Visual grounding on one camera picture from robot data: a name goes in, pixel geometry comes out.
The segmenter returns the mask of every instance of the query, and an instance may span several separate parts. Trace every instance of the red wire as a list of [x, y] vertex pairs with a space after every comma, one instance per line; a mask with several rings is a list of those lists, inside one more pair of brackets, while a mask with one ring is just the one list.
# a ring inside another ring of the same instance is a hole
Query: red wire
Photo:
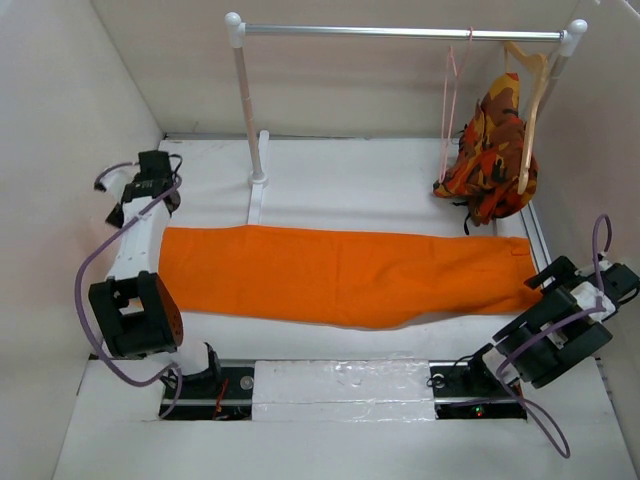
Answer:
[[216, 410], [213, 412], [213, 419], [215, 420], [220, 412], [220, 402], [222, 401], [222, 397], [224, 397], [224, 393], [227, 391], [227, 386], [229, 385], [229, 379], [227, 378], [222, 384], [222, 391], [220, 395], [218, 395], [218, 399], [216, 400]]

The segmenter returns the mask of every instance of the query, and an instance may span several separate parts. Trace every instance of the clothing rack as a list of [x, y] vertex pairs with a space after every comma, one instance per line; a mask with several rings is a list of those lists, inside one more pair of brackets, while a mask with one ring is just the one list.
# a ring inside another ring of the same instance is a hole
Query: clothing rack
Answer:
[[562, 74], [567, 60], [573, 54], [580, 38], [587, 31], [584, 20], [572, 21], [566, 30], [557, 32], [527, 32], [501, 30], [459, 30], [440, 28], [391, 28], [391, 27], [340, 27], [325, 25], [255, 25], [242, 21], [240, 15], [230, 12], [225, 16], [225, 23], [229, 31], [229, 41], [233, 48], [242, 110], [249, 141], [249, 152], [253, 171], [250, 182], [252, 195], [249, 208], [249, 223], [258, 223], [262, 203], [262, 190], [267, 184], [267, 175], [263, 163], [266, 162], [269, 134], [260, 133], [260, 140], [253, 122], [253, 108], [249, 94], [249, 80], [244, 61], [244, 38], [248, 35], [293, 35], [293, 36], [365, 36], [390, 38], [424, 38], [433, 40], [469, 40], [473, 34], [473, 41], [499, 42], [543, 42], [557, 43], [559, 48], [554, 63], [549, 71], [544, 95], [539, 104], [538, 113], [547, 102], [558, 78]]

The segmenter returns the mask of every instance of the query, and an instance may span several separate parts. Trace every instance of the orange camouflage garment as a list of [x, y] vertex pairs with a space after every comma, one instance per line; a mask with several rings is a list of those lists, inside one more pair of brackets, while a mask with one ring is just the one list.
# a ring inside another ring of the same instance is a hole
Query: orange camouflage garment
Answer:
[[516, 213], [536, 192], [538, 164], [532, 157], [527, 188], [518, 195], [525, 130], [518, 117], [519, 98], [516, 73], [505, 73], [493, 82], [465, 125], [456, 164], [442, 183], [433, 185], [438, 197], [468, 202], [469, 217], [476, 226]]

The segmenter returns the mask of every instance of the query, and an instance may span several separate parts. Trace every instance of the plastic connector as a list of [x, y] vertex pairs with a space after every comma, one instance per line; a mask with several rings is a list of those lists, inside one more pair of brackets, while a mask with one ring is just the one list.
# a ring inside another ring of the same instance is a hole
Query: plastic connector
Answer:
[[574, 20], [564, 32], [562, 44], [558, 49], [558, 55], [570, 57], [580, 43], [582, 35], [587, 31], [588, 24], [585, 20]]
[[244, 39], [244, 23], [236, 12], [229, 12], [224, 17], [229, 31], [229, 42], [233, 48], [242, 48]]

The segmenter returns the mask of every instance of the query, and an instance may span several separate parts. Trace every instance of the pink hanger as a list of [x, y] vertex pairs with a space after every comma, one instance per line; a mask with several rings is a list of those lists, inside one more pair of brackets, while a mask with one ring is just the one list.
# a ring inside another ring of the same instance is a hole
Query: pink hanger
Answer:
[[[447, 67], [444, 77], [444, 95], [442, 99], [442, 130], [440, 132], [440, 183], [444, 181], [444, 176], [447, 173], [447, 153], [449, 152], [449, 144], [451, 143], [451, 129], [453, 128], [453, 114], [456, 111], [456, 99], [458, 97], [458, 80], [462, 74], [462, 70], [467, 63], [469, 57], [469, 51], [471, 50], [471, 41], [473, 40], [473, 27], [469, 27], [469, 43], [467, 44], [467, 51], [464, 54], [462, 63], [460, 66], [456, 66], [456, 59], [453, 54], [453, 46], [449, 45], [449, 51], [447, 52]], [[453, 86], [453, 98], [451, 99], [451, 113], [449, 116], [449, 131], [447, 138], [444, 138], [444, 126], [445, 118], [447, 116], [447, 85], [449, 84], [449, 68], [453, 67], [454, 86]]]

